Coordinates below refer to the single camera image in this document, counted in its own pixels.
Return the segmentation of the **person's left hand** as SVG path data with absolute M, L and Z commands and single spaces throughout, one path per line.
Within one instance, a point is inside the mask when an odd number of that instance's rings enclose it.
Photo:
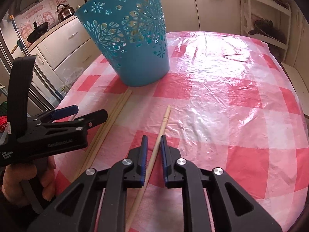
M 48 157 L 47 169 L 40 177 L 40 184 L 43 187 L 42 197 L 51 201 L 55 196 L 55 176 L 56 164 L 54 156 Z M 29 203 L 21 183 L 35 178 L 37 168 L 34 164 L 8 165 L 5 168 L 3 184 L 1 187 L 4 197 L 14 205 L 25 206 Z

